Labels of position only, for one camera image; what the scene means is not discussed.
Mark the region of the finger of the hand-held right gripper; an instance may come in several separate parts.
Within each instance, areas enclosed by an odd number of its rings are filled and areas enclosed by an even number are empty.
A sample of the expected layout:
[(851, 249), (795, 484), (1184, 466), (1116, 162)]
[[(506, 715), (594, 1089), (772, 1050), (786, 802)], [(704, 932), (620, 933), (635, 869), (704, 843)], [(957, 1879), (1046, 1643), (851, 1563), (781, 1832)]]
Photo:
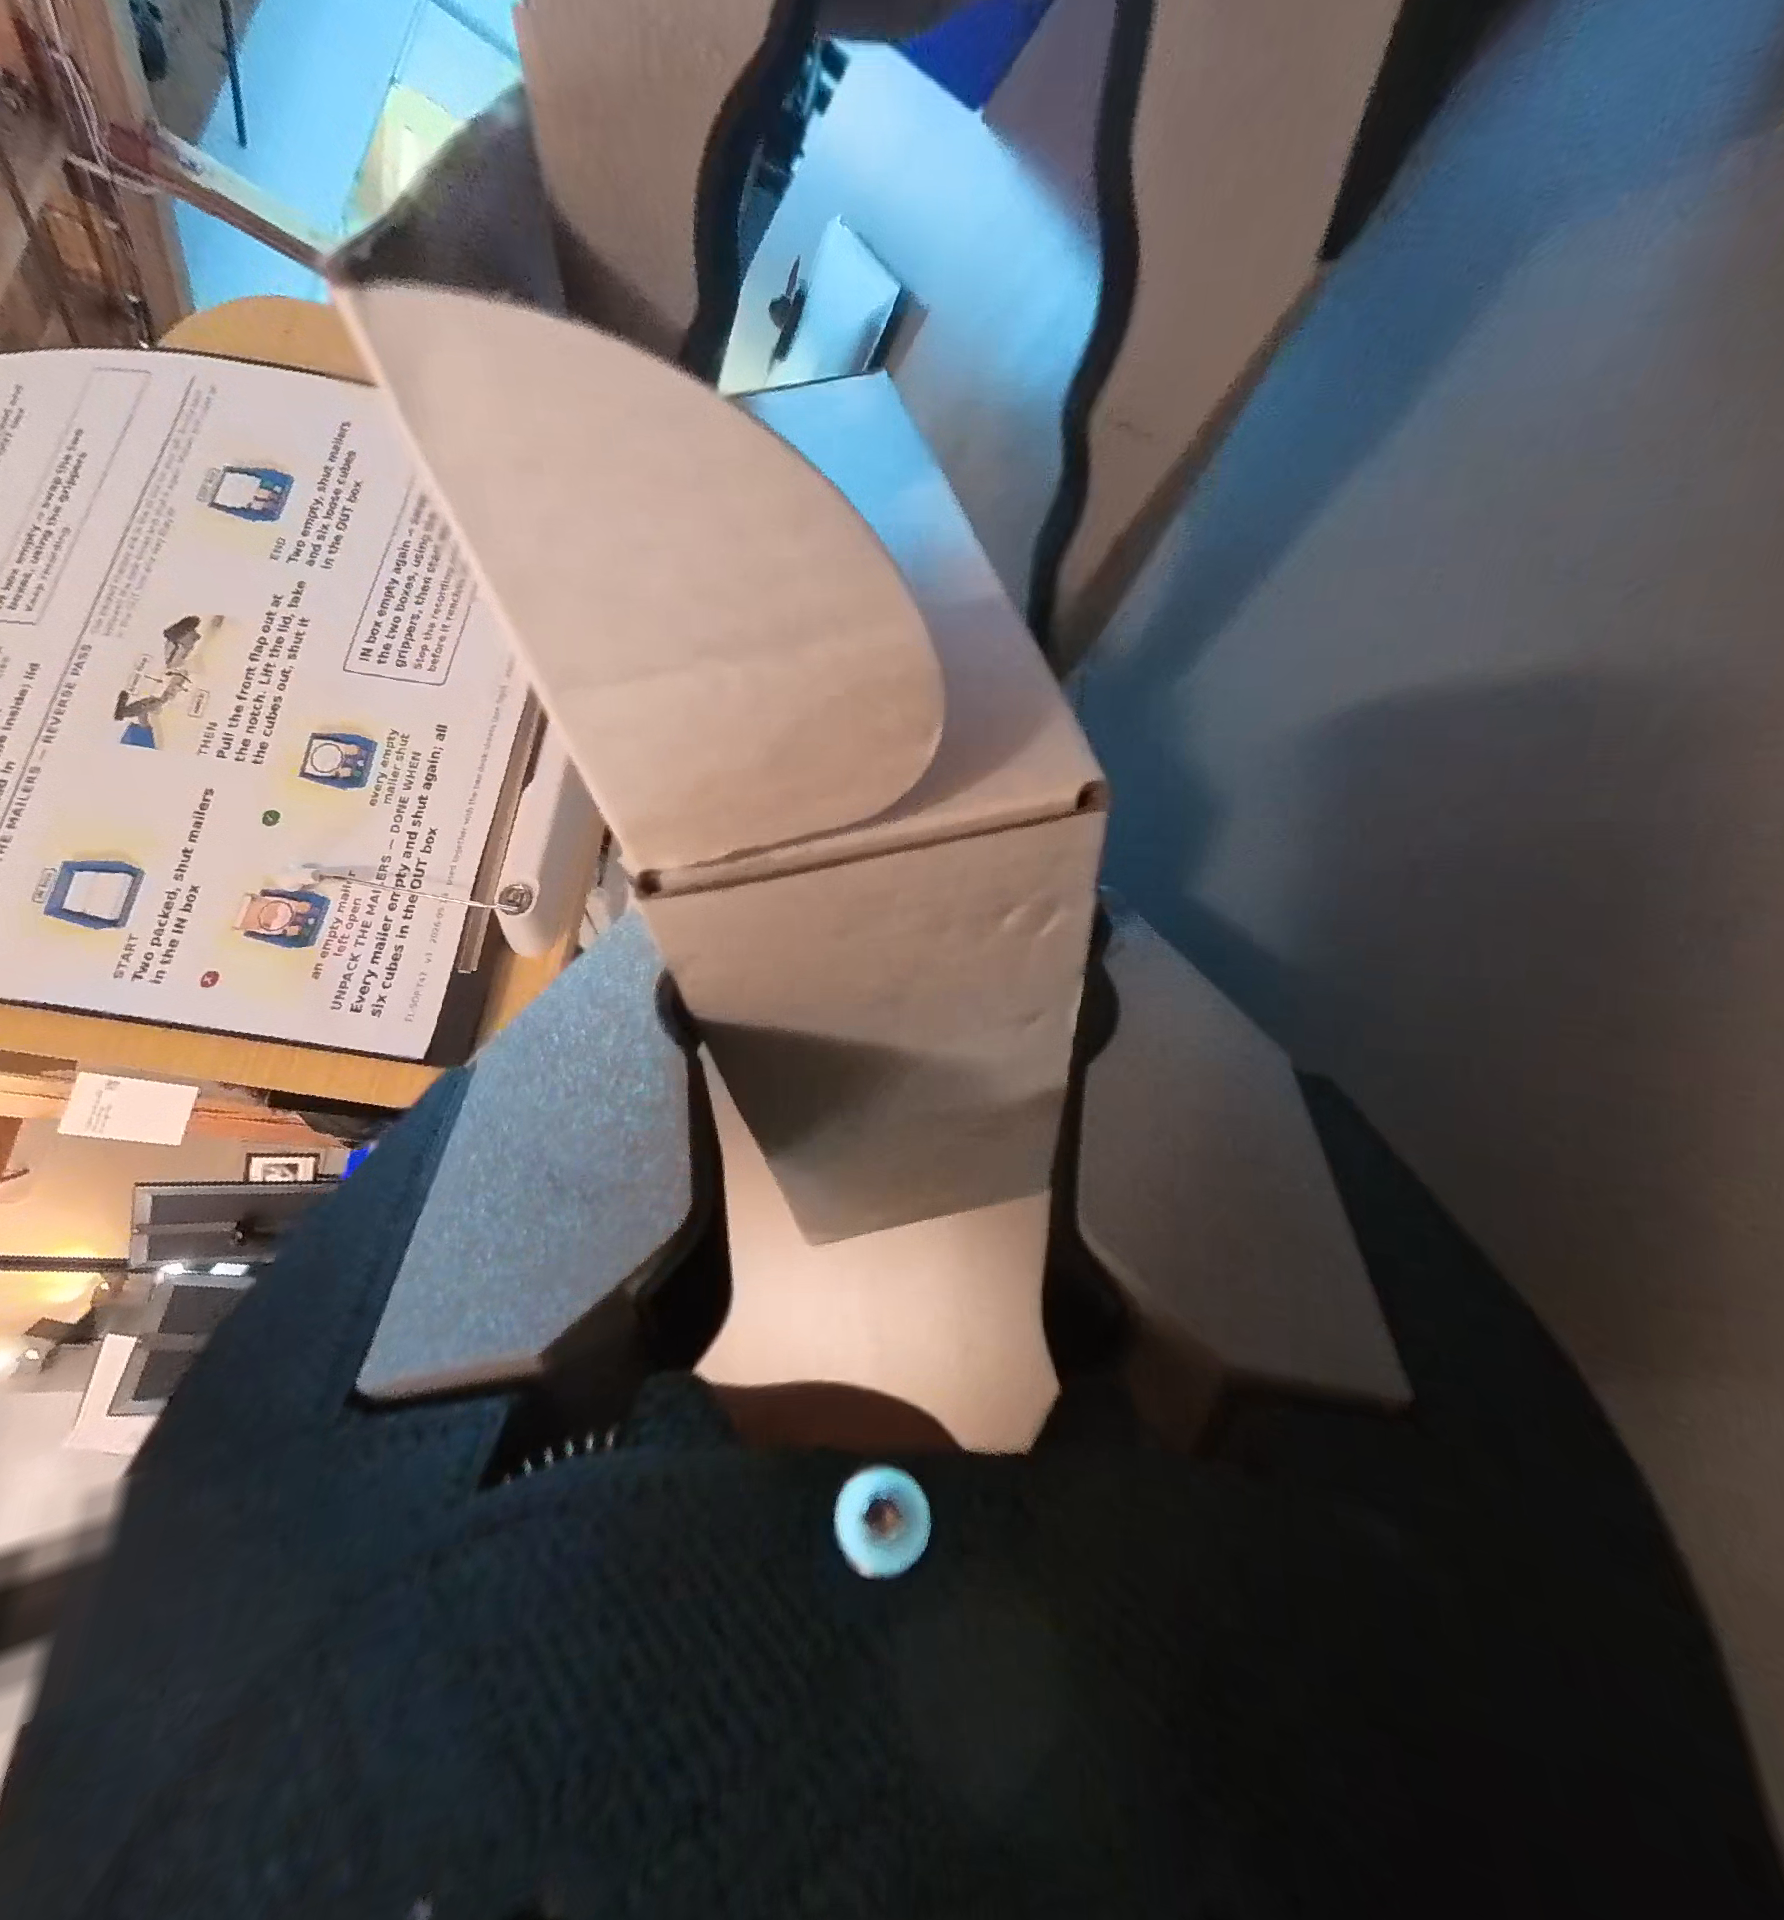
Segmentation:
[(1320, 267), (1402, 4), (1099, 4), (1080, 140), (1099, 291), (1056, 418), (1029, 626), (1075, 668)]
[(819, 41), (815, 3), (515, 6), (575, 315), (718, 383), (740, 223)]

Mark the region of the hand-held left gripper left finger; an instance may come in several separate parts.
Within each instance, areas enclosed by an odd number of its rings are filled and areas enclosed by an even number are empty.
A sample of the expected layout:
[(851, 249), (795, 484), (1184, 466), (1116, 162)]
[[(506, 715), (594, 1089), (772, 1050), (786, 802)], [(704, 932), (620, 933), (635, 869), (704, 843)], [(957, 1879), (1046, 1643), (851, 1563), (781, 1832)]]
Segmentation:
[(358, 1396), (483, 1394), (655, 1346), (684, 1260), (726, 1251), (722, 1201), (697, 1042), (631, 912), (469, 1068)]

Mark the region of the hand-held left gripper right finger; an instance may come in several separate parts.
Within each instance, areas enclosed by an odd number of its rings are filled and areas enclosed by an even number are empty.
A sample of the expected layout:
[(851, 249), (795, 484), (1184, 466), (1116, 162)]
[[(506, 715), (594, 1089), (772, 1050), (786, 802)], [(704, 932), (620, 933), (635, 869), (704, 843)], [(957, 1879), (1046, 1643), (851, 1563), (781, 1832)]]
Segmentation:
[(1048, 1342), (1134, 1411), (1412, 1402), (1286, 1053), (1113, 897), (1053, 1162)]

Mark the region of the white cardboard mailer box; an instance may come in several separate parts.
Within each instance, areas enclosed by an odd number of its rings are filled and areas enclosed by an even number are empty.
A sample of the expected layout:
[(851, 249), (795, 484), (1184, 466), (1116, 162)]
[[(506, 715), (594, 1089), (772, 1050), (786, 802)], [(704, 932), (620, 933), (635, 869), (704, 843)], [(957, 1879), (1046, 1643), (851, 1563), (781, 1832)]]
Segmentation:
[(745, 407), (539, 309), (336, 303), (700, 1036), (748, 1399), (1024, 1454), (1105, 785), (881, 376)]

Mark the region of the yellow sticky note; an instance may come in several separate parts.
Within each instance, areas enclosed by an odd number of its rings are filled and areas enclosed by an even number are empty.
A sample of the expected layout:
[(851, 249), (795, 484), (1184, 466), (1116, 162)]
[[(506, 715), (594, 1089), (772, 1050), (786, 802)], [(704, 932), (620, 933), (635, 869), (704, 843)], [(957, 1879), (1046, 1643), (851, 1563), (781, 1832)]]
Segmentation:
[(424, 94), (392, 82), (353, 178), (352, 206), (369, 220), (385, 213), (445, 153), (465, 122)]

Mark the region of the silver metal tray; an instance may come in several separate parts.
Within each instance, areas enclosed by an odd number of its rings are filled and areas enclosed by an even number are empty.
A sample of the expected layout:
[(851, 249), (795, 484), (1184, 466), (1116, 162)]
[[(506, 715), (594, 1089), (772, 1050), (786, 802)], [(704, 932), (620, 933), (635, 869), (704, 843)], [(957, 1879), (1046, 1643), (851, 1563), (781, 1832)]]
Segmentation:
[(819, 239), (802, 322), (812, 376), (885, 370), (910, 307), (904, 279), (850, 223), (833, 219)]

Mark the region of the instruction sheet on wooden stand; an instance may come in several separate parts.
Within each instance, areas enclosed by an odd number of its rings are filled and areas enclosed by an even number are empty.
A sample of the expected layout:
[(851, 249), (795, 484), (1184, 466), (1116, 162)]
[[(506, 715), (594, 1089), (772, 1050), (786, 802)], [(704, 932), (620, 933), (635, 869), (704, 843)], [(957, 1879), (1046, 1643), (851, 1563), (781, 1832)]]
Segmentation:
[[(293, 298), (226, 301), (174, 323), (163, 347), (338, 378), (365, 367), (336, 309)], [(476, 978), (485, 998), (469, 1025), (470, 1053), (510, 1026), (577, 957), (586, 908), (574, 907), (539, 955), (516, 955), (493, 930)], [(261, 1039), (199, 1035), (0, 1002), (0, 1053), (57, 1059), (99, 1074), (271, 1091), (280, 1107), (362, 1107), (400, 1112), (443, 1070), (315, 1050)]]

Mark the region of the printed instruction sheet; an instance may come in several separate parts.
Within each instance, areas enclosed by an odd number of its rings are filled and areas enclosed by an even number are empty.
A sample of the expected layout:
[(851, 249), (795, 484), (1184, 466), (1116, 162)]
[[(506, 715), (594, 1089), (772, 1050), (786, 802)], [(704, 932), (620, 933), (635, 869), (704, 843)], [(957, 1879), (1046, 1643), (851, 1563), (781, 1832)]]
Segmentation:
[(526, 694), (381, 394), (0, 354), (0, 1002), (457, 1059)]

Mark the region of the white wall notice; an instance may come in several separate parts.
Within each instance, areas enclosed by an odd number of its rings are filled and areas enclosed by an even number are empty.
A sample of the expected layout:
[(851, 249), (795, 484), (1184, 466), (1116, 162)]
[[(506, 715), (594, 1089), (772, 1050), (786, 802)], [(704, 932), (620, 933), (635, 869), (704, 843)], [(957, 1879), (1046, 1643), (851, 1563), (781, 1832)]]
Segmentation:
[(173, 1147), (186, 1142), (202, 1087), (81, 1070), (64, 1098), (64, 1139)]

